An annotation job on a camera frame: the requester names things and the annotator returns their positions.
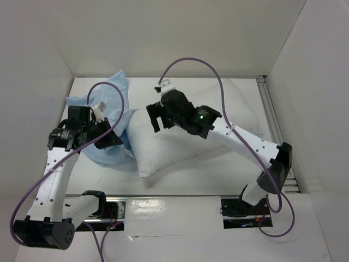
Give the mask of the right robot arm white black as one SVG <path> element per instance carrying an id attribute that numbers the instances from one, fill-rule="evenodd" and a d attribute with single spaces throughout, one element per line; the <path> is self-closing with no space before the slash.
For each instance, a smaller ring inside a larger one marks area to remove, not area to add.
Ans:
<path id="1" fill-rule="evenodd" d="M 215 109 L 201 105 L 195 107 L 185 94 L 171 90 L 161 96 L 146 110 L 155 132 L 160 131 L 158 120 L 164 128 L 177 126 L 190 135 L 224 145 L 255 163 L 261 174 L 242 190 L 238 208 L 244 214 L 256 209 L 261 199 L 268 194 L 279 194 L 292 165 L 292 146 L 286 142 L 281 145 L 266 141 L 228 123 Z"/>

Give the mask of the light blue pillowcase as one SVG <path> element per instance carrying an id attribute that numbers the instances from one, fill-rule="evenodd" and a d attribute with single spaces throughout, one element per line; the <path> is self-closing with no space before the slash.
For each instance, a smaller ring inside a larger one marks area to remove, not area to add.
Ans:
<path id="1" fill-rule="evenodd" d="M 106 79 L 106 82 L 113 84 L 118 87 L 119 92 L 109 84 L 101 85 L 96 87 L 90 98 L 84 97 L 67 97 L 67 106 L 86 106 L 95 105 L 98 102 L 104 102 L 106 109 L 103 114 L 107 117 L 110 125 L 114 125 L 120 116 L 122 101 L 124 101 L 124 112 L 120 122 L 114 128 L 115 134 L 122 140 L 122 145 L 108 147 L 102 150 L 96 148 L 95 145 L 86 147 L 82 152 L 93 162 L 97 163 L 102 167 L 113 167 L 118 164 L 125 163 L 134 158 L 134 153 L 131 149 L 129 138 L 126 132 L 126 127 L 131 120 L 134 109 L 129 108 L 128 99 L 128 81 L 123 70 L 115 73 L 110 78 Z"/>

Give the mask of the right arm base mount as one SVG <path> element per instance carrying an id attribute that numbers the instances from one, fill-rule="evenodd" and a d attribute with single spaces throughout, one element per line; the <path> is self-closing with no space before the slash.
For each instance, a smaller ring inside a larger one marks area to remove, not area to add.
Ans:
<path id="1" fill-rule="evenodd" d="M 272 227 L 271 212 L 266 199 L 260 200 L 256 206 L 246 205 L 237 197 L 221 198 L 219 210 L 223 219 L 224 229 Z"/>

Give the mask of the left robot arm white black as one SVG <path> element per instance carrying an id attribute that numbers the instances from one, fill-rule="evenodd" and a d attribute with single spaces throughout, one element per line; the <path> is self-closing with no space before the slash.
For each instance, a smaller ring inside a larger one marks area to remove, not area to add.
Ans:
<path id="1" fill-rule="evenodd" d="M 46 169 L 35 186 L 38 192 L 32 207 L 24 219 L 11 219 L 11 233 L 22 245 L 66 250 L 75 230 L 88 216 L 100 218 L 107 214 L 102 191 L 86 190 L 74 204 L 64 202 L 81 150 L 89 145 L 103 150 L 123 143 L 111 130 L 105 109 L 103 102 L 69 106 L 68 117 L 49 134 Z"/>

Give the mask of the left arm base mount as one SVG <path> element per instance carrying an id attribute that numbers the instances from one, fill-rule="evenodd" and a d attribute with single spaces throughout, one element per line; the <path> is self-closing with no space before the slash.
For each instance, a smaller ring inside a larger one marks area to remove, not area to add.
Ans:
<path id="1" fill-rule="evenodd" d="M 89 215 L 84 222 L 97 232 L 123 231 L 125 227 L 126 201 L 124 197 L 106 197 L 107 208 L 102 215 Z"/>

